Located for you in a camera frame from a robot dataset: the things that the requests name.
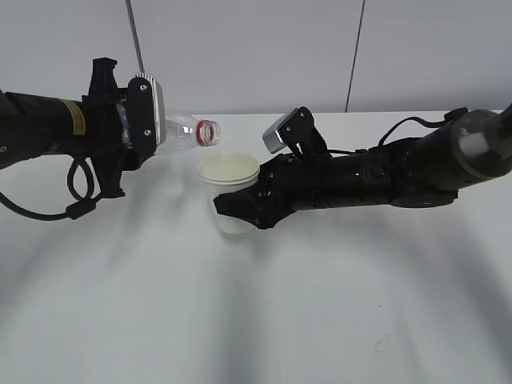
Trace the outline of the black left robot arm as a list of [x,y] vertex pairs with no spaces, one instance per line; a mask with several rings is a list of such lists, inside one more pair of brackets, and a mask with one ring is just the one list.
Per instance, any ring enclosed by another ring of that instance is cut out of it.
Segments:
[[120,198],[128,149],[118,105],[127,95],[114,78],[117,61],[93,60],[88,94],[80,101],[1,93],[1,168],[49,154],[91,160],[104,198]]

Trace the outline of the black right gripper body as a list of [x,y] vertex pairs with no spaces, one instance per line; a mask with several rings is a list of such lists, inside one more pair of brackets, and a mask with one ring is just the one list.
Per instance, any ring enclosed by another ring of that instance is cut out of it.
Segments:
[[288,166],[279,192],[292,210],[321,210],[384,203],[384,155],[365,152]]

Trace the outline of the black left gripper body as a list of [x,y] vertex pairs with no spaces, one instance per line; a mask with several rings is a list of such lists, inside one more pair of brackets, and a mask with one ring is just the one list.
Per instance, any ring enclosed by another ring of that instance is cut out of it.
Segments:
[[95,172],[123,172],[140,168],[139,156],[131,148],[127,94],[82,96],[91,117],[90,160]]

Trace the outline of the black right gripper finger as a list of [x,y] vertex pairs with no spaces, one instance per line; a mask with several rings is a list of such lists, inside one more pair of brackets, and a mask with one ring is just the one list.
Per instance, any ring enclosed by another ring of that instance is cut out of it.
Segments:
[[218,214],[248,222],[259,230],[275,227],[295,213],[275,175],[259,176],[252,186],[213,199]]
[[260,188],[274,188],[280,186],[286,179],[286,174],[296,165],[293,154],[278,154],[271,160],[261,164],[258,176]]

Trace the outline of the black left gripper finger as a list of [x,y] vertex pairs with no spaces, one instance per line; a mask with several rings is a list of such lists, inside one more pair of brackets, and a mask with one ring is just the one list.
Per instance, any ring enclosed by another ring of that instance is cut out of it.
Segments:
[[121,156],[98,157],[95,159],[95,173],[102,198],[121,198],[125,196],[121,188],[124,158]]
[[118,95],[118,85],[114,78],[117,61],[112,58],[95,58],[88,95],[97,100],[113,100]]

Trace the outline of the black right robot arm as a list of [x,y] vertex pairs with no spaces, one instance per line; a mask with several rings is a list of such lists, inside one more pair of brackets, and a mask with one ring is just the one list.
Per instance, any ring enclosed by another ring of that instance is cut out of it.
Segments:
[[511,171],[511,111],[459,108],[439,122],[423,122],[422,137],[369,149],[330,149],[312,113],[299,107],[263,134],[272,159],[258,180],[217,195],[217,213],[260,230],[302,210],[352,206],[431,208],[451,204],[461,189]]

